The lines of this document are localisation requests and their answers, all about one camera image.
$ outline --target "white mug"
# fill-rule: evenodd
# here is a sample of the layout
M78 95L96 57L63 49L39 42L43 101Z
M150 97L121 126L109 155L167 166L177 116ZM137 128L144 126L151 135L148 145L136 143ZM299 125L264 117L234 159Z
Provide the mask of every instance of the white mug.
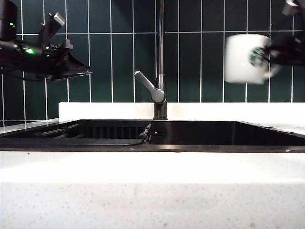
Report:
M225 49L224 79L228 83L264 84L281 69L263 57L263 48L270 45L270 38L259 34L238 34L227 38Z

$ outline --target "white grout line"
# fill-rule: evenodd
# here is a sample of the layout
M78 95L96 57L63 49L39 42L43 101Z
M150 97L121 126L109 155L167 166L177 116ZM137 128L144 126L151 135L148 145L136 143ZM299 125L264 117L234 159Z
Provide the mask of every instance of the white grout line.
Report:
M89 66L91 65L91 54L90 54L90 15L89 15L89 0L87 0L87 17L88 17L88 60ZM92 102L91 96L91 74L89 74L89 99Z
M135 47L134 47L134 1L132 0L132 57L133 57L133 72L132 72L132 83L133 83L133 102L135 103L135 78L133 73L135 72Z
M180 102L180 0L178 0L178 102Z
M224 0L224 46L225 46L225 0ZM224 53L223 53L223 103L224 103Z
M271 39L271 0L269 0L269 38ZM268 102L270 102L270 88L271 88L271 81L270 76L268 79Z
M22 40L24 38L24 34L23 34L23 2L22 0L20 0L20 4L21 4L21 37ZM26 121L26 109L25 109L25 81L23 81L23 112L24 112L24 123Z
M68 14L67 14L67 0L65 0L65 14L66 14L66 39L68 39ZM67 101L70 102L70 95L69 95L69 79L67 79Z
M269 32L270 30L249 30L248 32ZM239 31L180 31L180 32L166 32L166 34L171 33L223 33L223 32L243 32L247 33L247 30L239 30ZM292 30L271 30L271 32L292 32Z
M1 86L2 86L2 119L3 119L3 126L5 126L5 115L4 115L4 86L3 86L3 74L1 74Z
M249 32L249 1L247 0L247 18L246 18L246 33L248 34ZM248 102L248 84L245 84L245 102Z
M248 32L292 32L292 30L249 30ZM247 31L180 31L180 32L166 32L166 34L177 34L177 33L223 33L223 32L243 32L246 33ZM95 34L158 34L158 32L90 32L90 35L95 35ZM29 35L38 35L38 33L25 33L23 34L24 36L29 36ZM79 32L79 33L57 33L57 35L88 35L88 33L84 32Z
M295 35L295 16L292 16L292 36ZM291 68L291 102L294 101L294 67Z
M46 11L45 11L45 0L42 0L43 4L43 24L46 23ZM46 119L48 119L48 86L47 78L44 79L44 91L45 91L45 101L46 101Z
M113 103L112 4L110 1L111 102Z
M201 0L200 5L200 102L202 103L202 7L203 7L203 0Z

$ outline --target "faucet handle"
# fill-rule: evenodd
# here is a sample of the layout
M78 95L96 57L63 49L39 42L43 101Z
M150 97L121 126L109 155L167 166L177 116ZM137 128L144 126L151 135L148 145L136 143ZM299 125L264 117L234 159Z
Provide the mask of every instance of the faucet handle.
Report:
M136 71L134 77L142 84L151 94L152 101L156 104L162 104L165 101L165 93L162 89L156 88L142 72Z

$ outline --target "green led light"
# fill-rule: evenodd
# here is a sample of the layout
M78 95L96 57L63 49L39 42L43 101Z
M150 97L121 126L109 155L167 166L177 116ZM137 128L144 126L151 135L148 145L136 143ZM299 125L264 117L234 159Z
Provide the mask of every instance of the green led light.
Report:
M10 23L10 26L16 28L16 25L14 25L14 23Z
M33 49L25 49L25 52L27 52L28 54L35 54Z

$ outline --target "white backsplash ledge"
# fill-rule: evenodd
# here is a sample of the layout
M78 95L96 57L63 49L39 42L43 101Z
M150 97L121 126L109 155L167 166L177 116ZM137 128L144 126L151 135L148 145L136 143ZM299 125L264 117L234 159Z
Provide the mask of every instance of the white backsplash ledge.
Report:
M171 121L305 124L305 103L168 103ZM60 103L61 121L153 119L153 103Z

